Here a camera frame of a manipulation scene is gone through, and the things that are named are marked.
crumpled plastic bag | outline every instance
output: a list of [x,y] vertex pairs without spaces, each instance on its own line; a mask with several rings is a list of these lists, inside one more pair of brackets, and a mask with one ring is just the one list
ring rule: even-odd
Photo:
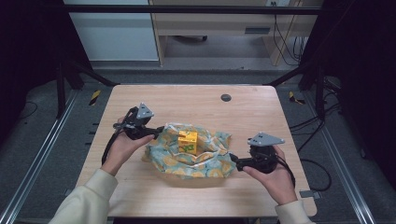
[[[178,132],[197,132],[197,156],[178,151]],[[161,172],[182,178],[227,177],[235,168],[228,147],[231,135],[191,124],[167,123],[146,148],[144,161]]]

small cardboard box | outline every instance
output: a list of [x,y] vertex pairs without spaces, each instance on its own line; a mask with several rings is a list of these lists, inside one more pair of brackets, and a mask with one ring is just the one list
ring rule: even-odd
[[196,156],[197,138],[198,138],[198,133],[196,132],[179,131],[178,139],[177,139],[178,151],[190,153]]

human hand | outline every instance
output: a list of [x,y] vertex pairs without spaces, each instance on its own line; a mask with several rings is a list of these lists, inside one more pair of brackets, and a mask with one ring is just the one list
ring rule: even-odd
[[[285,153],[278,146],[274,146],[274,149],[276,154],[285,160]],[[264,174],[248,166],[244,167],[244,171],[262,183],[262,185],[268,190],[271,197],[279,205],[297,201],[297,195],[294,191],[290,174],[281,164],[278,164],[275,170],[270,174]]]
[[128,161],[132,154],[153,138],[154,135],[152,134],[132,140],[125,132],[121,132],[108,151],[107,159],[101,169],[111,175],[116,175],[121,166]]

